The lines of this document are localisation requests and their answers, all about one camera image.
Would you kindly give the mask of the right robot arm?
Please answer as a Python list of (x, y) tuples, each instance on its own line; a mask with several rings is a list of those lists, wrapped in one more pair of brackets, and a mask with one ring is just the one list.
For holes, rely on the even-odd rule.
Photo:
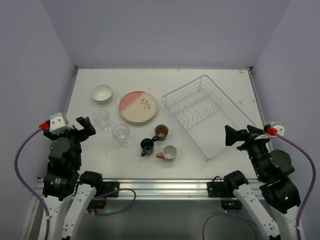
[(262, 237), (266, 240), (304, 240), (305, 233), (298, 218), (302, 203), (298, 188), (289, 175), (295, 171), (290, 155), (282, 150), (268, 151), (266, 144), (271, 138), (285, 135), (285, 128), (279, 124), (265, 125), (263, 129), (248, 125), (236, 130), (229, 125), (225, 129), (225, 144), (246, 151), (254, 169), (263, 198), (274, 216), (258, 202), (249, 181), (236, 170), (224, 176), (223, 187), (237, 197), (252, 217)]

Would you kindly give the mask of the pink mug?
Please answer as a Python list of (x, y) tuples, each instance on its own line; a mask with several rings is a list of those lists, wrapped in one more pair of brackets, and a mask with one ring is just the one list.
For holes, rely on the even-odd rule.
[(165, 161), (173, 161), (177, 157), (178, 151), (176, 147), (167, 145), (163, 148), (162, 152), (156, 154), (156, 157)]

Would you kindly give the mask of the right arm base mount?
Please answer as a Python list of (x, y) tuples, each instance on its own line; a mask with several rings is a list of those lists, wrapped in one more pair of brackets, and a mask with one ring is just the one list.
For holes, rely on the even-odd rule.
[(206, 187), (208, 197), (219, 199), (224, 211), (239, 212), (242, 209), (242, 203), (225, 189), (220, 176), (215, 176), (213, 180), (207, 182)]

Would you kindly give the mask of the cream plate orange patch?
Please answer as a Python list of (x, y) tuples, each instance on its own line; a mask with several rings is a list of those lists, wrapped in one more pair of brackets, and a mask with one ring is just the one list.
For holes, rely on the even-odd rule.
[(119, 102), (118, 110), (121, 117), (123, 112), (128, 111), (151, 111), (157, 113), (158, 105), (154, 97), (149, 93), (145, 91), (132, 91), (122, 97)]

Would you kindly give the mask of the aluminium mounting rail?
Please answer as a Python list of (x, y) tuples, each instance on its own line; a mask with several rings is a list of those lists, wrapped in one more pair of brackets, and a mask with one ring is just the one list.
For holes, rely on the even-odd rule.
[(137, 200), (217, 200), (233, 199), (227, 193), (217, 193), (211, 179), (116, 179), (105, 178), (104, 184), (115, 182), (116, 188), (136, 192)]

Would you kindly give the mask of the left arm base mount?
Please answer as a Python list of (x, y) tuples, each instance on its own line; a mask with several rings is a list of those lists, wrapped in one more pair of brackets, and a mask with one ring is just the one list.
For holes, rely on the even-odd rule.
[(90, 212), (97, 213), (98, 210), (104, 209), (107, 205), (107, 200), (109, 198), (117, 198), (119, 196), (118, 192), (110, 194), (108, 196), (99, 197), (103, 194), (108, 194), (116, 191), (120, 188), (120, 183), (118, 181), (103, 181), (103, 187), (96, 193), (94, 199), (89, 203), (87, 210)]

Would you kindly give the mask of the black mug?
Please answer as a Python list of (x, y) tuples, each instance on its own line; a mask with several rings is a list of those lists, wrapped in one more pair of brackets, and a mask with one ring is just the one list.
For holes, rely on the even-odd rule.
[(165, 141), (169, 134), (169, 128), (164, 124), (157, 125), (154, 129), (154, 134), (155, 136), (152, 138), (153, 142)]

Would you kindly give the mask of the white ceramic bowl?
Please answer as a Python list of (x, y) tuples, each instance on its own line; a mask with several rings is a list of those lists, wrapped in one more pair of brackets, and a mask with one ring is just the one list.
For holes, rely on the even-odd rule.
[(101, 84), (92, 90), (90, 96), (97, 104), (107, 104), (113, 96), (113, 89), (107, 84)]

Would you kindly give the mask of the clear glass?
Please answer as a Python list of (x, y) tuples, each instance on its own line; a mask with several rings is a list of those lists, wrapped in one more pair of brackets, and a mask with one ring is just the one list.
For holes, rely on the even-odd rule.
[(106, 109), (96, 110), (93, 113), (93, 120), (102, 130), (108, 130), (111, 127), (110, 114)]
[(125, 124), (118, 124), (112, 129), (112, 136), (119, 145), (126, 146), (130, 141), (130, 129)]

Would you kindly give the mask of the blue mug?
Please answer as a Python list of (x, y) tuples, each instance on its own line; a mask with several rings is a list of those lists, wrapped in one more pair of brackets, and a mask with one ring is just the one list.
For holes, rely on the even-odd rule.
[(154, 152), (154, 142), (150, 138), (145, 138), (141, 141), (140, 147), (142, 149), (141, 156), (149, 156)]

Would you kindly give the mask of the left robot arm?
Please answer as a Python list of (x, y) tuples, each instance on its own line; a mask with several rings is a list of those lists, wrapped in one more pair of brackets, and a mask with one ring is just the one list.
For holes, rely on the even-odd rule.
[(81, 143), (95, 135), (96, 130), (89, 117), (80, 116), (76, 121), (82, 129), (70, 125), (66, 116), (59, 112), (36, 131), (42, 131), (52, 141), (43, 178), (43, 195), (39, 196), (23, 179), (20, 180), (43, 206), (39, 240), (74, 240), (89, 203), (103, 189), (100, 173), (85, 171), (79, 174)]

